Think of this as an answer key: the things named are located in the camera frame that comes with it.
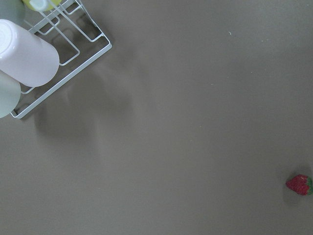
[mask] toy strawberry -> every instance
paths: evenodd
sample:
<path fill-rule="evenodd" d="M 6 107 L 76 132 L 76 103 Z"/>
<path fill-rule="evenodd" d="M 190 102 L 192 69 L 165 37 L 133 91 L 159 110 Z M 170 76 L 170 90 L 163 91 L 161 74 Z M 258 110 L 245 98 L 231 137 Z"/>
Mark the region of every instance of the toy strawberry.
<path fill-rule="evenodd" d="M 291 190 L 300 195 L 310 195 L 313 193 L 312 179 L 306 175 L 297 175 L 286 182 Z"/>

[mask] cup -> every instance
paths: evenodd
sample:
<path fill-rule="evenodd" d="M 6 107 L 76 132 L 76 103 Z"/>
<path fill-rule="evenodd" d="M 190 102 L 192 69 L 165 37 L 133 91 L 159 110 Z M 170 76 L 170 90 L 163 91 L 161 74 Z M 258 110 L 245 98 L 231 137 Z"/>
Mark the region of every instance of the cup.
<path fill-rule="evenodd" d="M 21 0 L 0 0 L 0 19 L 22 25 L 24 18 L 25 6 Z"/>
<path fill-rule="evenodd" d="M 61 0 L 51 0 L 55 5 L 59 5 Z M 53 8 L 49 0 L 23 0 L 25 5 L 33 11 L 48 11 Z"/>
<path fill-rule="evenodd" d="M 29 87 L 49 82 L 59 68 L 51 44 L 17 24 L 0 20 L 0 70 Z"/>
<path fill-rule="evenodd" d="M 0 118 L 12 112 L 20 97 L 20 83 L 0 70 Z"/>

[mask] dish rack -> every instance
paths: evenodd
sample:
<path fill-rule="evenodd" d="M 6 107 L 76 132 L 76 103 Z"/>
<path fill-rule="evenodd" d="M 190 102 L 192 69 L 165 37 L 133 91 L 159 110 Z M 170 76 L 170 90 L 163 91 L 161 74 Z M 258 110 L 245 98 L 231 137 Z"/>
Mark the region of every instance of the dish rack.
<path fill-rule="evenodd" d="M 44 85 L 44 91 L 42 91 L 42 87 L 23 87 L 21 92 L 21 99 L 17 105 L 17 107 L 11 112 L 12 117 L 21 119 L 25 115 L 27 115 L 30 111 L 32 111 L 36 106 L 42 103 L 47 97 L 57 91 L 60 87 L 62 87 L 66 82 L 72 79 L 75 75 L 77 75 L 80 71 L 90 65 L 93 61 L 98 59 L 101 55 L 106 53 L 109 49 L 112 48 L 112 44 L 107 38 L 107 36 L 102 32 L 99 26 L 95 23 L 95 21 L 91 18 L 90 14 L 82 4 L 80 0 L 64 0 L 61 1 L 59 5 L 55 5 L 51 0 L 48 0 L 50 4 L 53 6 L 53 9 L 47 12 L 39 12 L 42 18 L 35 24 L 30 23 L 25 20 L 25 25 L 29 27 L 31 33 L 37 34 L 41 37 L 49 38 L 49 35 L 55 30 L 58 37 L 61 37 L 66 43 L 67 46 L 71 48 L 73 52 L 75 52 L 70 58 L 67 58 L 65 61 L 61 62 L 60 56 L 60 66 L 61 68 L 67 68 L 66 70 L 69 72 L 61 73 L 58 76 L 57 81 L 51 81 Z M 80 12 L 80 14 L 84 14 L 84 17 L 89 20 L 89 26 L 93 26 L 97 31 L 98 35 L 95 35 L 93 38 L 90 38 L 89 35 L 85 32 L 85 30 L 77 24 L 72 19 L 72 16 Z M 59 25 L 66 21 L 69 25 L 65 29 L 60 29 Z M 96 42 L 101 41 L 101 46 L 98 45 L 99 49 L 96 52 L 93 52 L 91 55 L 89 54 L 87 58 L 79 59 L 81 55 L 81 50 L 75 44 L 75 40 L 70 39 L 65 31 L 68 29 L 74 30 L 73 35 L 77 37 L 78 35 L 83 37 L 86 41 L 86 44 L 94 44 Z M 33 99 L 31 101 L 22 104 L 25 97 L 33 94 Z"/>

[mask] red strawberry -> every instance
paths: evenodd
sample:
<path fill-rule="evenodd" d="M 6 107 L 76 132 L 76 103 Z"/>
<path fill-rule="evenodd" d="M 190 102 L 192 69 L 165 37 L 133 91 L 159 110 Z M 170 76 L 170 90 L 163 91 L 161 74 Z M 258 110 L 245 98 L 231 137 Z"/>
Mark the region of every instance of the red strawberry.
<path fill-rule="evenodd" d="M 297 175 L 287 181 L 286 185 L 300 195 L 310 195 L 313 193 L 312 179 L 306 175 Z"/>

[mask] cup drying rack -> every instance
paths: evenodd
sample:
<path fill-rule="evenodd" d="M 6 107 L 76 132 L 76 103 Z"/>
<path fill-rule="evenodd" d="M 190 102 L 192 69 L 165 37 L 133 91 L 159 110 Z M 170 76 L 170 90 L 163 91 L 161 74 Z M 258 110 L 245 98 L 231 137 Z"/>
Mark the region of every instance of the cup drying rack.
<path fill-rule="evenodd" d="M 65 0 L 61 1 L 59 5 L 55 5 L 51 0 L 48 0 L 50 4 L 54 7 L 53 9 L 47 11 L 47 12 L 39 12 L 43 19 L 38 21 L 35 24 L 32 24 L 25 20 L 25 24 L 29 26 L 29 32 L 38 34 L 39 36 L 49 36 L 49 34 L 56 30 L 58 35 L 61 36 L 65 41 L 68 43 L 68 45 L 71 47 L 73 51 L 75 51 L 75 54 L 68 58 L 64 62 L 60 62 L 60 67 L 66 67 L 70 66 L 70 72 L 67 74 L 63 74 L 61 78 L 55 83 L 55 84 L 47 84 L 47 88 L 44 91 L 43 94 L 40 94 L 39 97 L 36 97 L 31 102 L 27 102 L 23 105 L 23 107 L 17 107 L 11 112 L 12 117 L 21 119 L 25 115 L 27 115 L 30 111 L 32 111 L 36 106 L 38 106 L 40 103 L 42 103 L 47 97 L 49 97 L 51 94 L 53 94 L 55 91 L 57 91 L 61 86 L 63 86 L 66 82 L 68 82 L 70 79 L 72 79 L 75 75 L 77 75 L 80 71 L 82 71 L 84 68 L 86 68 L 88 65 L 90 65 L 93 61 L 98 59 L 101 55 L 106 53 L 109 49 L 112 48 L 112 44 L 107 38 L 107 36 L 102 32 L 102 30 L 99 28 L 99 26 L 95 23 L 95 21 L 91 18 L 90 14 L 82 4 L 80 0 Z M 94 38 L 90 38 L 84 30 L 71 19 L 71 15 L 76 14 L 79 11 L 83 11 L 86 18 L 90 21 L 90 25 L 94 26 L 95 29 L 98 32 L 98 35 L 96 35 Z M 93 53 L 92 55 L 89 55 L 86 60 L 83 62 L 80 62 L 78 60 L 79 56 L 81 55 L 80 49 L 75 45 L 74 40 L 71 40 L 66 34 L 59 28 L 59 24 L 61 21 L 67 21 L 71 28 L 74 30 L 74 33 L 80 34 L 82 37 L 84 37 L 87 40 L 87 43 L 95 43 L 96 41 L 100 39 L 105 39 L 106 43 L 100 47 L 97 52 Z M 19 101 L 19 104 L 22 102 L 23 98 L 26 95 L 32 94 L 37 88 L 35 87 L 25 87 L 24 91 L 21 92 L 21 99 Z"/>

